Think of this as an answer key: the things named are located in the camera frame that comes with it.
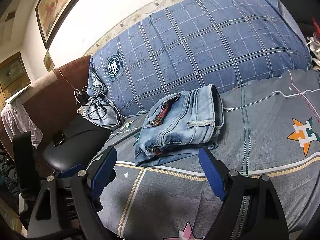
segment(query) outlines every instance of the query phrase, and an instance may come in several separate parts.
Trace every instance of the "wooden cabinet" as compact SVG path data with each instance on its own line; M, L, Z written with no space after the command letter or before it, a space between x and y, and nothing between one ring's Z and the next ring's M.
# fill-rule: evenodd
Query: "wooden cabinet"
M20 52L0 63L0 110L4 108L6 99L30 83Z

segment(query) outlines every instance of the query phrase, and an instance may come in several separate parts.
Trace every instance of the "black seat cushion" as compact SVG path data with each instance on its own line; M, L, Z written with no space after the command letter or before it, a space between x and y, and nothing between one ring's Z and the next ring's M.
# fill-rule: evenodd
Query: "black seat cushion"
M54 146L53 141L45 148L43 158L55 171L65 171L77 164L87 165L108 140L111 130L98 127L77 115L63 132L67 139L63 144Z

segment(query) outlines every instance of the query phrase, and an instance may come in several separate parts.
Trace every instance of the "painting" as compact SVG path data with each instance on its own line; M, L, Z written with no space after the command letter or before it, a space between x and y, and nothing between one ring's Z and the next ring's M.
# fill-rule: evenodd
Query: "painting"
M45 56L44 56L43 63L44 63L44 65L45 65L45 67L46 67L46 69L47 69L48 72L51 71L51 70L53 70L53 68L54 68L54 63L53 63L53 61L52 61L52 58L51 58L50 53L49 53L48 50L47 50L47 53L46 53Z
M46 49L49 48L57 30L78 0L39 0L36 17Z

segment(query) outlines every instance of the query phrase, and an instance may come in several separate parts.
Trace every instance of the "silver bolt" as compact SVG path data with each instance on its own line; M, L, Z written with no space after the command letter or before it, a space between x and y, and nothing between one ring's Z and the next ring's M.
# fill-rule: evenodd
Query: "silver bolt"
M54 180L54 176L50 175L47 177L47 182L53 181Z
M261 178L264 180L264 181L268 181L269 180L269 177L266 175L266 174L263 174L261 176Z
M229 174L230 174L231 176L235 177L235 176L238 175L238 171L236 171L236 170L231 170L231 171L229 171Z
M84 170L78 171L78 176L79 177L82 177L84 175L86 175L86 172Z

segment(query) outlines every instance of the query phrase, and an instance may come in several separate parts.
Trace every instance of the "round emblem on pillow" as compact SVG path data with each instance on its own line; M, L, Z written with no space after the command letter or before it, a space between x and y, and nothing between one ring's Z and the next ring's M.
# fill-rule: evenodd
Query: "round emblem on pillow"
M102 82L100 81L100 79L98 78L98 76L92 72L91 73L91 78L92 78L92 85L96 88L102 88Z
M123 57L121 52L117 51L117 53L112 55L106 63L108 77L110 79L115 78L120 72L121 67L123 67Z

